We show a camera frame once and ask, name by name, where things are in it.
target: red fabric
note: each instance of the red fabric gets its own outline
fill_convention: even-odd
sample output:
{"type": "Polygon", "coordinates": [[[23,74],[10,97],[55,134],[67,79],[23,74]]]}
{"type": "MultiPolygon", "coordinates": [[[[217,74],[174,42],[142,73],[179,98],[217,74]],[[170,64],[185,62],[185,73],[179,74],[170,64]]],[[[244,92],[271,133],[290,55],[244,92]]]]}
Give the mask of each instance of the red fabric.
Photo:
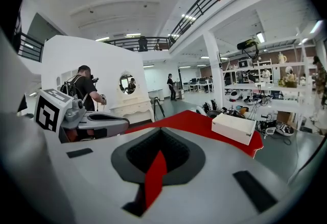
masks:
{"type": "Polygon", "coordinates": [[[251,157],[255,156],[255,152],[257,150],[263,148],[263,143],[261,140],[260,133],[257,131],[254,132],[250,144],[244,145],[237,141],[224,137],[218,133],[213,132],[211,130],[211,126],[212,126],[211,118],[187,110],[156,122],[152,122],[149,124],[145,124],[139,127],[129,129],[126,131],[126,133],[136,132],[139,130],[152,128],[152,127],[169,127],[177,130],[198,134],[206,138],[229,143],[241,149],[251,157]]]}
{"type": "Polygon", "coordinates": [[[167,174],[164,155],[158,152],[145,176],[145,200],[148,209],[162,190],[162,176],[167,174]]]}

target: black bag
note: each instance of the black bag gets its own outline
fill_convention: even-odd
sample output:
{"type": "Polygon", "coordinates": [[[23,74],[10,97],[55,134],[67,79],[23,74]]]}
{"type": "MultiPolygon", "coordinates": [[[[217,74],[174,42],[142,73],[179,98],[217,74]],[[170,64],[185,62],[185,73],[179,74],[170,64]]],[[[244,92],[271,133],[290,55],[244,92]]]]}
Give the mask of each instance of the black bag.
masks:
{"type": "MultiPolygon", "coordinates": [[[[74,97],[75,95],[78,96],[78,92],[79,89],[76,87],[76,82],[81,78],[82,76],[75,76],[74,79],[72,79],[70,82],[65,82],[61,87],[60,87],[60,91],[62,93],[65,93],[71,97],[74,97]]],[[[82,102],[84,103],[86,98],[87,98],[88,94],[85,95],[84,99],[82,100],[82,102]]]]}

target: white box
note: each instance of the white box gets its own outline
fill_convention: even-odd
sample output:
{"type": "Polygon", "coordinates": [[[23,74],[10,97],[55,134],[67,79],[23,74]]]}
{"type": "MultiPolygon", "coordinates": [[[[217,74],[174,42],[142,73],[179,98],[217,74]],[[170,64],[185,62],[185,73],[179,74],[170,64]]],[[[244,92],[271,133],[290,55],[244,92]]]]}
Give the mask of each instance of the white box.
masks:
{"type": "Polygon", "coordinates": [[[247,120],[219,114],[212,122],[212,131],[229,139],[249,145],[255,130],[256,120],[247,120]]]}

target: round mirror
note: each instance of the round mirror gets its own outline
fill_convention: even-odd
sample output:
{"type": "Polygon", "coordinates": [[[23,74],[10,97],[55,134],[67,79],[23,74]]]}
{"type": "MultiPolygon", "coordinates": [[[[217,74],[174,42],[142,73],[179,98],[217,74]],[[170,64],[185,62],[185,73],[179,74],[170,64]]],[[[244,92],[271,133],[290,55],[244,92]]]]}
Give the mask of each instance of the round mirror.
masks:
{"type": "Polygon", "coordinates": [[[136,81],[130,74],[123,74],[119,80],[120,90],[124,94],[132,94],[136,89],[136,81]]]}

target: ceiling vent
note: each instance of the ceiling vent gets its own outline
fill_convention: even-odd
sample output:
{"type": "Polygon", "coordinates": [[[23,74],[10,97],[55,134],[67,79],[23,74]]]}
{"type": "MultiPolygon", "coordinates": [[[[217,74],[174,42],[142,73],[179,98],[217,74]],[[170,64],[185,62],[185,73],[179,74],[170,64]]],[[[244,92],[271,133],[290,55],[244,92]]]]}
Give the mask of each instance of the ceiling vent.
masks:
{"type": "Polygon", "coordinates": [[[114,34],[113,35],[114,38],[124,37],[124,36],[125,36],[125,34],[114,34]]]}

